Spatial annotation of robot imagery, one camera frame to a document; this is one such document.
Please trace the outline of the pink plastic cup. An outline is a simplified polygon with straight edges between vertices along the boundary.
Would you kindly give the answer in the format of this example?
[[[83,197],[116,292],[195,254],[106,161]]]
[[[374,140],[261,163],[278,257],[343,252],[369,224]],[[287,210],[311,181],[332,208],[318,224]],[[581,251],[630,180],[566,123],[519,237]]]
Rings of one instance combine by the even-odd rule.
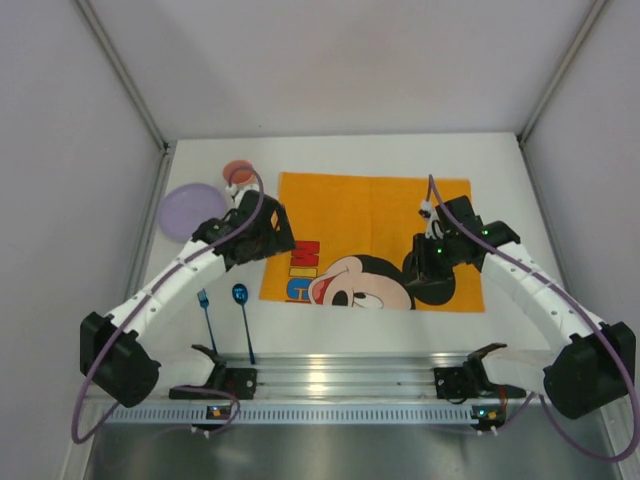
[[[247,160],[233,160],[227,163],[222,171],[225,181],[225,190],[232,198],[245,189],[258,189],[258,180],[253,165]]]

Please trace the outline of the orange cartoon mouse placemat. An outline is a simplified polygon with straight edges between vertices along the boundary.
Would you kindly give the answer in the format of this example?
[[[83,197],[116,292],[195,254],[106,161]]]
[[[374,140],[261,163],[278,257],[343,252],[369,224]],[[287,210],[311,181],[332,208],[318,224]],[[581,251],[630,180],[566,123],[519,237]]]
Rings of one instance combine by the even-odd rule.
[[[268,259],[260,297],[311,306],[482,313],[482,283],[470,265],[443,285],[411,287],[413,237],[429,183],[420,178],[283,172],[279,200],[295,248]]]

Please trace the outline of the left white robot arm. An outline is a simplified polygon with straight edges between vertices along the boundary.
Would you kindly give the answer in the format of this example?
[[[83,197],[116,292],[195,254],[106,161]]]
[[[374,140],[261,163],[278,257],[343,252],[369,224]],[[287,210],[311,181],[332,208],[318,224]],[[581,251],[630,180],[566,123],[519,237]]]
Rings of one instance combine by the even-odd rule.
[[[200,290],[231,268],[294,247],[284,205],[243,190],[224,218],[202,223],[145,287],[106,315],[91,313],[81,322],[81,373],[125,407],[140,404],[155,390],[211,383],[223,361],[210,349],[195,345],[159,362],[147,351],[146,334],[176,321]]]

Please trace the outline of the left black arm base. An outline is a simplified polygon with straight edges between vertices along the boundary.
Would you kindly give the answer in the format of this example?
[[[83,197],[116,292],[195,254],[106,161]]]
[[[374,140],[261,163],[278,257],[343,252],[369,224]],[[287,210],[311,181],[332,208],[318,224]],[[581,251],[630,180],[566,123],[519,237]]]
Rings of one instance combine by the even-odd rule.
[[[200,357],[206,357],[213,368],[203,385],[180,384],[169,390],[172,400],[223,399],[222,393],[239,400],[252,400],[257,388],[255,368],[231,367],[225,358],[204,345],[192,345],[191,349]]]

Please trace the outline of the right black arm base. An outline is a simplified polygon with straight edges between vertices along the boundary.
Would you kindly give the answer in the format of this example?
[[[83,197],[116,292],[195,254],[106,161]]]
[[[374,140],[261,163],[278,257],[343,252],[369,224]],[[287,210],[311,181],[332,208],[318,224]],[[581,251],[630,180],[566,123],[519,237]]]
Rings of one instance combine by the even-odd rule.
[[[505,347],[503,343],[492,343],[468,354],[461,366],[436,367],[433,372],[437,398],[452,404],[478,398],[504,400],[505,387],[489,381],[482,360]]]

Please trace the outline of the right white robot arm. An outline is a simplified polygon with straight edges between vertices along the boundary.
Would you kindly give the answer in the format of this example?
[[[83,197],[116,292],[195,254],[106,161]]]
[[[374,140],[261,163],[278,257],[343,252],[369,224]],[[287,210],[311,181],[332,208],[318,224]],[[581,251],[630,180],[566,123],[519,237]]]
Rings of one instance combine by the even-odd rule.
[[[443,305],[459,265],[473,266],[498,286],[545,338],[546,352],[492,343],[467,357],[473,387],[510,386],[544,396],[564,417],[578,419],[634,388],[636,337],[622,322],[609,325],[582,307],[529,255],[504,222],[485,224],[468,197],[441,205],[424,200],[426,230],[413,237],[403,271],[417,300]]]

